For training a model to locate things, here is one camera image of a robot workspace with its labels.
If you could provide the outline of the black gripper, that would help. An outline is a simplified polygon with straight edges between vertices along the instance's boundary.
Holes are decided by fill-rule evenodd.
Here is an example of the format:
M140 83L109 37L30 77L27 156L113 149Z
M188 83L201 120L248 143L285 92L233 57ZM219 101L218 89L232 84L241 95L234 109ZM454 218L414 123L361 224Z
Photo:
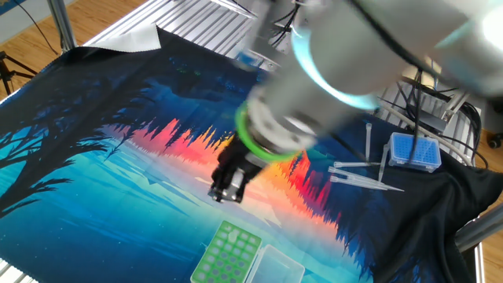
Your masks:
M213 183L208 195L217 202L241 203L246 185L265 167L266 162L252 153L235 134L218 155L218 166L211 175Z

